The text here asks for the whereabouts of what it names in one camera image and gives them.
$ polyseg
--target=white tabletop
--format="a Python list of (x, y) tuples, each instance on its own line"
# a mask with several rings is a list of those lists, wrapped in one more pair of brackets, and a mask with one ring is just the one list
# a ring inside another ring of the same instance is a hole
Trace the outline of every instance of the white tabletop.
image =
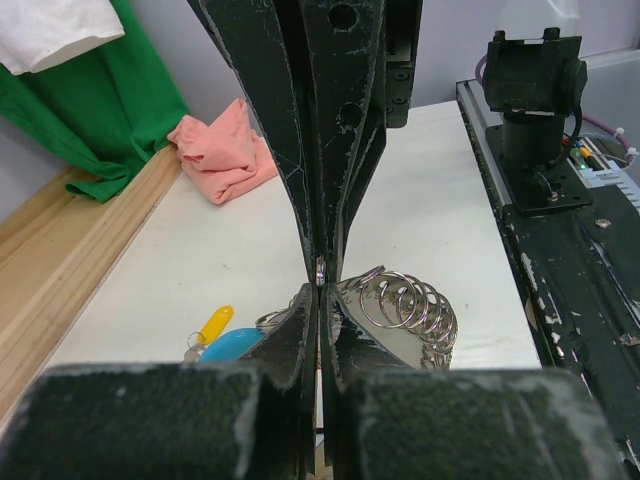
[[(449, 298), (459, 323), (451, 368), (540, 366), (454, 102), (413, 109), (407, 127), (389, 131), (343, 276), (379, 264)], [(49, 365), (181, 361), (188, 335), (218, 307), (235, 309), (226, 331), (253, 326), (286, 306), (305, 281), (279, 179), (216, 207), (183, 174)]]

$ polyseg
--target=white cloth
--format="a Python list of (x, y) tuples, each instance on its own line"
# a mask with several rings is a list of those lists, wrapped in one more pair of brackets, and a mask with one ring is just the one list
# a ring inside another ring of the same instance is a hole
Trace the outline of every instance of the white cloth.
[(109, 0), (0, 0), (0, 63), (40, 72), (124, 35)]

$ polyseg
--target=pink cloth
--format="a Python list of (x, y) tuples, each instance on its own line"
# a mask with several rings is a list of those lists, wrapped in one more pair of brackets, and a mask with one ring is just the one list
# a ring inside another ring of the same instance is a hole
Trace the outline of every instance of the pink cloth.
[(210, 126), (185, 115), (167, 138), (178, 146), (182, 170), (216, 205), (278, 174), (264, 138), (249, 125), (247, 102), (242, 99)]

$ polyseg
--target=yellow key fob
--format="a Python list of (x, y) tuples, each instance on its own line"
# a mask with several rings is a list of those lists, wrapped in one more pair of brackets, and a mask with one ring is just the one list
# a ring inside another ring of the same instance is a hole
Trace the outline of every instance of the yellow key fob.
[(211, 318), (206, 323), (202, 330), (200, 330), (200, 335), (198, 335), (198, 339), (200, 343), (203, 345), (209, 345), (216, 341), (216, 339), (220, 336), (224, 327), (231, 321), (233, 317), (233, 307), (230, 305), (226, 305), (224, 307), (220, 307), (215, 311)]

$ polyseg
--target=wooden board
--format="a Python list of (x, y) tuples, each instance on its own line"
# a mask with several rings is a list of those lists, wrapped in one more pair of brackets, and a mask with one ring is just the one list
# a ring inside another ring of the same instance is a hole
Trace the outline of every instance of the wooden board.
[(70, 168), (0, 225), (0, 418), (73, 325), (180, 172), (175, 149), (159, 151), (105, 204), (64, 185), (91, 176)]

